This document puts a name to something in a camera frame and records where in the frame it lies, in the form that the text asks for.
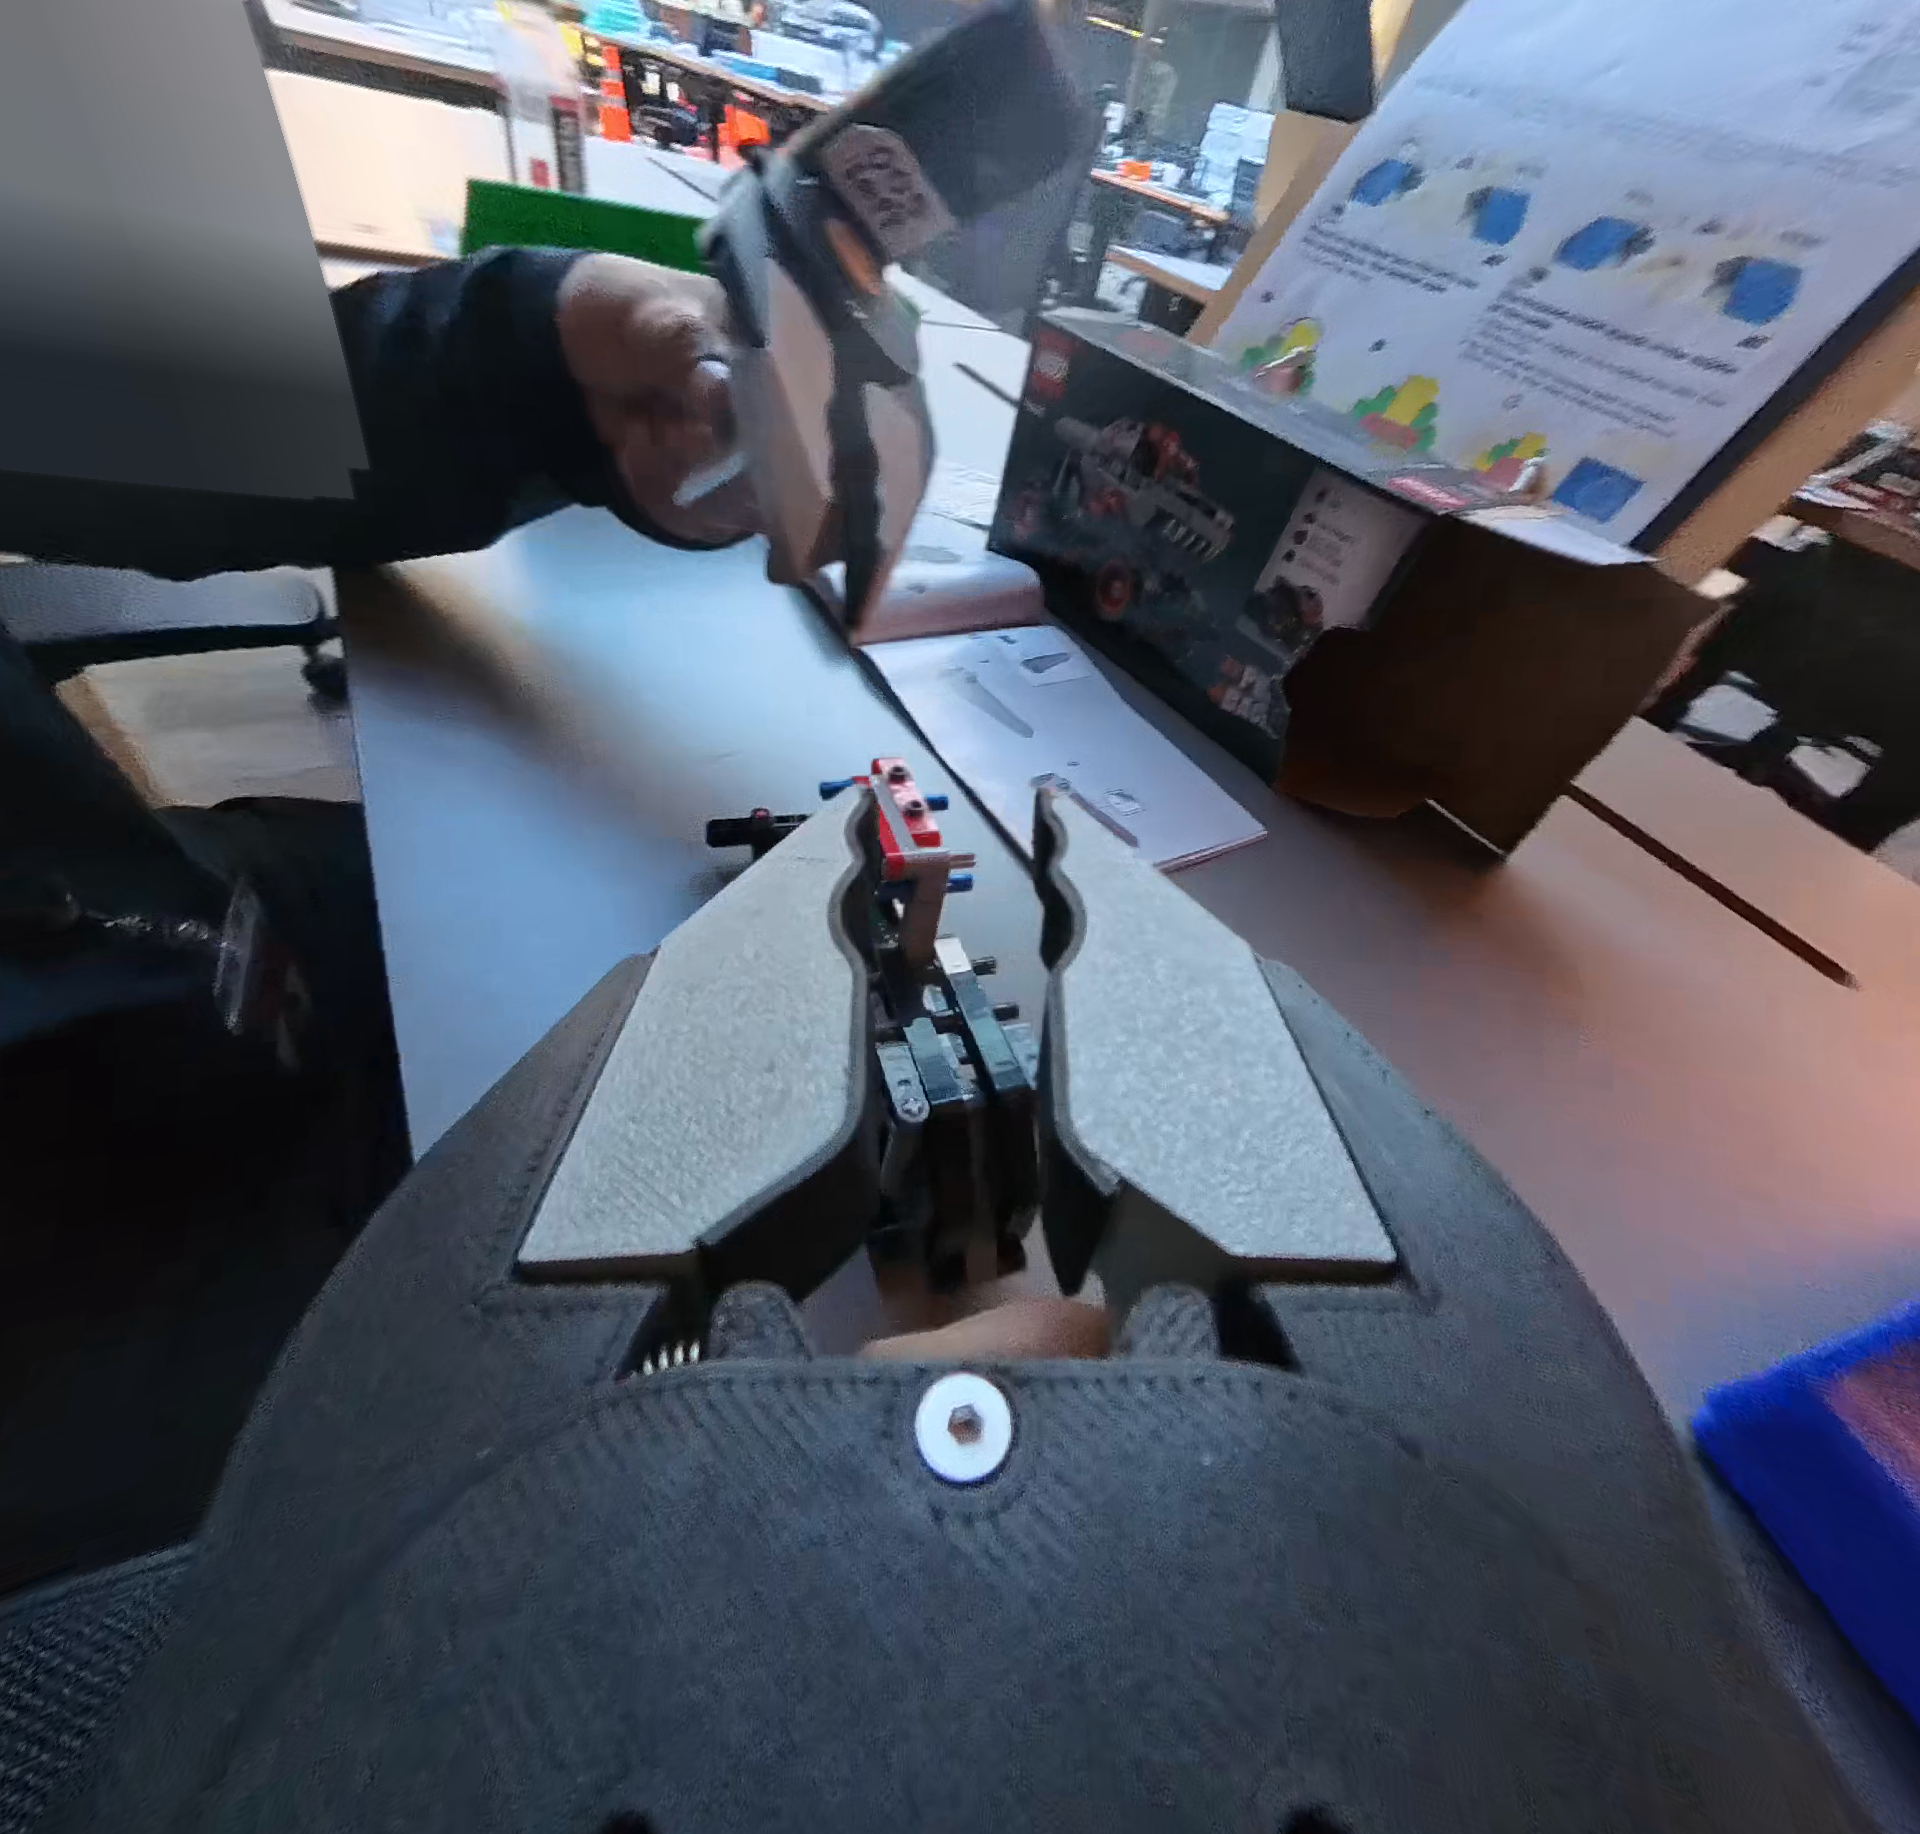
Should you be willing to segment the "person's left forearm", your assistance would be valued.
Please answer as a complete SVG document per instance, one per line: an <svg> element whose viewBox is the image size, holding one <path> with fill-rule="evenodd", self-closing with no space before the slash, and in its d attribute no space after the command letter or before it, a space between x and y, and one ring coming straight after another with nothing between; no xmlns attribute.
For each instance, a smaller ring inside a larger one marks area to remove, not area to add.
<svg viewBox="0 0 1920 1834"><path fill-rule="evenodd" d="M368 470L326 525L349 570L483 551L565 504L621 508L559 334L577 254L490 248L328 294Z"/></svg>

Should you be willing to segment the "clear plastic bag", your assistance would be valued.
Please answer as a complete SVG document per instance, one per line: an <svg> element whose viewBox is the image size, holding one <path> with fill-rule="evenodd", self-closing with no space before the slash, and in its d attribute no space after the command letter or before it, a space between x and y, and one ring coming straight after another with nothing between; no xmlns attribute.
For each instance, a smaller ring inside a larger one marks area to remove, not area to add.
<svg viewBox="0 0 1920 1834"><path fill-rule="evenodd" d="M259 885L247 875L230 889L213 943L211 993L230 1041L286 1078L308 1070L309 985Z"/></svg>

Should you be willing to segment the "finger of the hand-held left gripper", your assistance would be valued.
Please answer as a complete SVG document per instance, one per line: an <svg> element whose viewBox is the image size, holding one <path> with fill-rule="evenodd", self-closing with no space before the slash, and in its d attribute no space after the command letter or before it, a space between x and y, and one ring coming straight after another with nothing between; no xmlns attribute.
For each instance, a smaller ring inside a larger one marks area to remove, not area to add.
<svg viewBox="0 0 1920 1834"><path fill-rule="evenodd" d="M807 585L825 567L862 578L859 480L862 330L830 326L795 281L765 281L761 341L736 356L737 443L747 460L767 572Z"/></svg>
<svg viewBox="0 0 1920 1834"><path fill-rule="evenodd" d="M830 502L845 630L869 620L931 486L935 431L916 369L868 341L845 346L830 386Z"/></svg>

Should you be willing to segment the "green lego baseplate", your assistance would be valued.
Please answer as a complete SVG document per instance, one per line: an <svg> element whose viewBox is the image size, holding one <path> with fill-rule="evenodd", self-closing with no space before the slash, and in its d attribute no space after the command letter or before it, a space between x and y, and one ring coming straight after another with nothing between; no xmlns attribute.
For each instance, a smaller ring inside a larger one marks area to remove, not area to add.
<svg viewBox="0 0 1920 1834"><path fill-rule="evenodd" d="M697 214L626 206L610 198L534 189L515 182L468 180L459 252L489 248L558 248L577 254L613 254L705 275Z"/></svg>

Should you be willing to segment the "person's left hand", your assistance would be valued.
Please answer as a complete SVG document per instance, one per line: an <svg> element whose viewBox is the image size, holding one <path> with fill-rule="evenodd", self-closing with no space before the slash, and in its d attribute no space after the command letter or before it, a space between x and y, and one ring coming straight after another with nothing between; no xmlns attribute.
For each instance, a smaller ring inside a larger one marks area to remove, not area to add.
<svg viewBox="0 0 1920 1834"><path fill-rule="evenodd" d="M623 516L652 539L709 551L761 531L746 474L684 502L733 445L732 317L718 281L640 258L570 264L558 332Z"/></svg>

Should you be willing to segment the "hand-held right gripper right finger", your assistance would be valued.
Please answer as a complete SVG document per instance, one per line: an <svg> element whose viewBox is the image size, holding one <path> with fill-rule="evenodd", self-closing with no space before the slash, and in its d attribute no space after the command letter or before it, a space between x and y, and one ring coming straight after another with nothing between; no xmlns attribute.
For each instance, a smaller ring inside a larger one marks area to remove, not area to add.
<svg viewBox="0 0 1920 1834"><path fill-rule="evenodd" d="M1394 1242L1260 956L1079 797L1034 797L1055 1279L1379 1285Z"/></svg>

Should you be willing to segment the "black office chair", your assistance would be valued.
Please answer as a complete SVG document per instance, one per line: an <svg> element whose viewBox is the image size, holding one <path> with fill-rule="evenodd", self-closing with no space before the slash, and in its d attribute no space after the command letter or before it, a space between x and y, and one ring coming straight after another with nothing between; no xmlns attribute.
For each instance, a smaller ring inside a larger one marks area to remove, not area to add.
<svg viewBox="0 0 1920 1834"><path fill-rule="evenodd" d="M94 665L225 649L298 649L326 704L346 703L334 593L320 572L275 567L164 581L115 567L5 560L2 621L35 673L61 685Z"/></svg>

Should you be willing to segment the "white paper sheet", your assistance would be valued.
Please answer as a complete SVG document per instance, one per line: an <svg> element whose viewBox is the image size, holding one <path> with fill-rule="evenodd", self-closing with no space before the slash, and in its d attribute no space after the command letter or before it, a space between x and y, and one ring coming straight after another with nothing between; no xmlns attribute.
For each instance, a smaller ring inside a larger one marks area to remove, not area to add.
<svg viewBox="0 0 1920 1834"><path fill-rule="evenodd" d="M969 636L1044 621L1044 585L1032 567L994 552L983 525L924 508L860 618L845 612L845 569L828 567L822 596L854 648Z"/></svg>

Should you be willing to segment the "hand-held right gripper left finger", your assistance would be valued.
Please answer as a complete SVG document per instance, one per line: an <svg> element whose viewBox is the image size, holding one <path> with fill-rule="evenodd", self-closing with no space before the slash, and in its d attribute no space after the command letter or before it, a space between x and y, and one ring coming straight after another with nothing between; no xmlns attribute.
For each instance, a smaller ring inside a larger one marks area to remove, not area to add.
<svg viewBox="0 0 1920 1834"><path fill-rule="evenodd" d="M843 790L654 948L515 1251L522 1279L803 1299L860 1249L869 810L868 785Z"/></svg>

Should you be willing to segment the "white instruction booklet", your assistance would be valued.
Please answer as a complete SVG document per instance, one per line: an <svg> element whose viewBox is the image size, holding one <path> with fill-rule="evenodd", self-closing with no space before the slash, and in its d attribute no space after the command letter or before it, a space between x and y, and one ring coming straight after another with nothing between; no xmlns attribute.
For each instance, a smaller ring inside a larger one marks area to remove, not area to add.
<svg viewBox="0 0 1920 1834"><path fill-rule="evenodd" d="M862 656L950 777L1020 847L1032 842L1042 789L1075 796L1162 870L1266 837L1057 627L880 642Z"/></svg>

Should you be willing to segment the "black grey red lego assembly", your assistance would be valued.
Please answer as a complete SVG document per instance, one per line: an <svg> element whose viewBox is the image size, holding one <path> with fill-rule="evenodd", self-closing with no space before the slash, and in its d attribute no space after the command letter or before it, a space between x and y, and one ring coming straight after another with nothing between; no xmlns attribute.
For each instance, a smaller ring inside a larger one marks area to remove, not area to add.
<svg viewBox="0 0 1920 1834"><path fill-rule="evenodd" d="M877 1264L916 1262L936 1293L1025 1266L1039 1207L1039 1035L1017 1004L991 996L997 959L944 925L975 885L975 855L944 835L949 792L905 755L818 784L830 799L868 789L855 943L868 970L877 1088Z"/></svg>

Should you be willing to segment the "blue plastic bin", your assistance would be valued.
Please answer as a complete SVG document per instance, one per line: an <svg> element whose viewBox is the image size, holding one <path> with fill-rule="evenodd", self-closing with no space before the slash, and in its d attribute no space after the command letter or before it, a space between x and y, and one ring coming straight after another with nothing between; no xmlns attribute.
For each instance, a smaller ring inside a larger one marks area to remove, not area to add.
<svg viewBox="0 0 1920 1834"><path fill-rule="evenodd" d="M1696 1448L1917 1717L1916 1299L1704 1395Z"/></svg>

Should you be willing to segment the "large instruction poster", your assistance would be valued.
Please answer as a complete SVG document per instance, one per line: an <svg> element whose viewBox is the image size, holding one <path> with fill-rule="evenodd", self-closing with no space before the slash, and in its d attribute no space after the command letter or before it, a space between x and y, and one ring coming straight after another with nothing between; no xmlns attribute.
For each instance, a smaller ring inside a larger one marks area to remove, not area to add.
<svg viewBox="0 0 1920 1834"><path fill-rule="evenodd" d="M1653 551L1916 242L1917 0L1470 0L1213 346Z"/></svg>

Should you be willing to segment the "dark lego box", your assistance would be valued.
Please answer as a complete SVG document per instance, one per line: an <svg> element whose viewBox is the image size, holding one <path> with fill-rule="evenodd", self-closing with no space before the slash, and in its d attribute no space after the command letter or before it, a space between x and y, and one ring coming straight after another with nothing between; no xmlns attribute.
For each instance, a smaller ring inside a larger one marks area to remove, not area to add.
<svg viewBox="0 0 1920 1834"><path fill-rule="evenodd" d="M1722 612L1382 414L1094 310L1034 324L991 548L1274 792L1501 855Z"/></svg>

